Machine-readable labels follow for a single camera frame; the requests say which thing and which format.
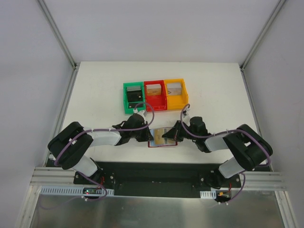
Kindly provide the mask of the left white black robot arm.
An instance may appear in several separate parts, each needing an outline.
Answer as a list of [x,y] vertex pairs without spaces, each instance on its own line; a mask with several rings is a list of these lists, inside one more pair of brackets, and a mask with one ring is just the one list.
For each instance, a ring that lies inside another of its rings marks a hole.
[[56,158],[54,165],[62,169],[74,169],[84,174],[91,185],[100,181],[99,168],[85,156],[90,147],[111,145],[119,146],[134,138],[138,142],[153,140],[145,117],[133,114],[128,120],[107,129],[86,129],[79,122],[72,122],[55,136],[47,145]]

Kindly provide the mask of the red leather card holder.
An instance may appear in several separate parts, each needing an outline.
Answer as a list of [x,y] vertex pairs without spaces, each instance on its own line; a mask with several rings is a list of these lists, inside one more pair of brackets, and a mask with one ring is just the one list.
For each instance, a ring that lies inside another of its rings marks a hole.
[[170,129],[171,127],[151,129],[150,133],[153,136],[153,140],[148,141],[148,148],[177,146],[178,142],[162,137],[162,135],[167,133]]

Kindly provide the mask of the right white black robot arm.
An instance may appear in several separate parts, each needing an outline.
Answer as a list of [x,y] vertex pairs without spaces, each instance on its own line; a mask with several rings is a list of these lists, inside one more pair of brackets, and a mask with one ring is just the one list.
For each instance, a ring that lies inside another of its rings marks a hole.
[[176,142],[182,142],[185,138],[192,140],[205,153],[230,150],[233,157],[204,177],[204,183],[215,189],[225,187],[230,183],[231,177],[253,170],[273,154],[270,144],[247,124],[233,131],[212,135],[202,117],[198,116],[190,118],[189,124],[178,120],[162,138]]

